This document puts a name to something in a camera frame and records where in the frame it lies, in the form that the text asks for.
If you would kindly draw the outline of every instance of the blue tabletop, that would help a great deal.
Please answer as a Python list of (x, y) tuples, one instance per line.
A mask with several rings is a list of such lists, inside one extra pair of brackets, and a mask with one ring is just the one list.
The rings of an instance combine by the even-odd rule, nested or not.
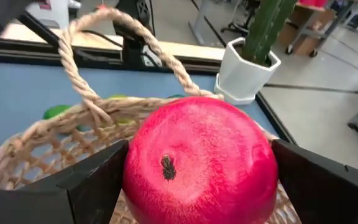
[[(185, 94), (172, 73), (81, 68), (80, 75), (102, 98), (115, 94), (160, 98)], [(214, 77), (190, 75), (200, 88), (213, 90)], [(81, 97), (72, 88), (63, 67), (0, 63), (0, 145), (42, 119), (51, 106), (78, 103)], [(276, 134), (256, 102), (239, 108)]]

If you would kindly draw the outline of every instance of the rope handle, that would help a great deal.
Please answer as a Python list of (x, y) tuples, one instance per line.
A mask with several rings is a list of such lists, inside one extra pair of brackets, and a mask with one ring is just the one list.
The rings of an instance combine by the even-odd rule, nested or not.
[(198, 85), (191, 81), (189, 74), (186, 72), (181, 62), (172, 54), (162, 50), (158, 40), (138, 20), (133, 19), (130, 15), (115, 8), (100, 9), (71, 22), (70, 25), (63, 31), (59, 41), (59, 54), (62, 56), (62, 64), (65, 67), (65, 71), (71, 80), (73, 88), (82, 96), (85, 105), (90, 109), (97, 126), (101, 124), (100, 118), (110, 124), (112, 123), (112, 120), (105, 111), (95, 105), (95, 102), (101, 99), (100, 96), (98, 96), (87, 84), (87, 82), (78, 74), (78, 68), (73, 59), (73, 49), (71, 47), (71, 43), (73, 42), (73, 37), (77, 32), (86, 29), (95, 22), (107, 18), (126, 26), (127, 28), (133, 30), (137, 35), (143, 37), (146, 44), (149, 45), (155, 54), (157, 54), (157, 56), (173, 70), (176, 78), (183, 86), (187, 94), (223, 99), (222, 95), (215, 95), (210, 91), (200, 90)]

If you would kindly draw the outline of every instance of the red pomegranate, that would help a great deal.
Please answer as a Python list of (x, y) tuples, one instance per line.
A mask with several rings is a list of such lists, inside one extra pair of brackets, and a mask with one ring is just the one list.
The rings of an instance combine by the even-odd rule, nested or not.
[(130, 144), (123, 189), (140, 224), (264, 223), (275, 204), (277, 169), (245, 113), (188, 97), (144, 121)]

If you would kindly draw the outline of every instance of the cactus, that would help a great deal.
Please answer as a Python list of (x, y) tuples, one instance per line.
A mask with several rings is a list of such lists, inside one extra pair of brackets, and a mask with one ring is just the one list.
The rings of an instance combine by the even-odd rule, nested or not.
[(253, 23), (242, 47), (241, 57), (266, 65), (266, 56), (283, 29), (285, 20), (292, 13), (298, 0), (261, 0)]

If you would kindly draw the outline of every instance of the woven basket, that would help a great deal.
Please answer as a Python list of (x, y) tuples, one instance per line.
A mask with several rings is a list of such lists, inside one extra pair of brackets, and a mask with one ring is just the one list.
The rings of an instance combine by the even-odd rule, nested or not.
[[(71, 48), (73, 36), (95, 22), (107, 18), (125, 25), (142, 36), (160, 59), (174, 71), (187, 94), (223, 98), (210, 91), (200, 90), (191, 81), (183, 65), (174, 56), (164, 52), (150, 31), (131, 16), (113, 8), (101, 9), (85, 15), (73, 21), (63, 31), (59, 42), (62, 64), (74, 89), (82, 96), (83, 103), (52, 119), (34, 123), (24, 133), (14, 135), (0, 147), (0, 189), (18, 189), (54, 174), (110, 146), (118, 139), (130, 139), (151, 111), (175, 100), (136, 97), (104, 100), (79, 76)], [(130, 119), (132, 122), (122, 124), (118, 122), (120, 119)], [(79, 131), (76, 129), (78, 126), (88, 126), (91, 130)], [(269, 141), (277, 138), (261, 129)], [(61, 139), (58, 137), (60, 133), (70, 133), (70, 135)], [(117, 201), (111, 223), (136, 223), (128, 211), (122, 194)], [(276, 208), (268, 223), (300, 223), (280, 184), (278, 184)]]

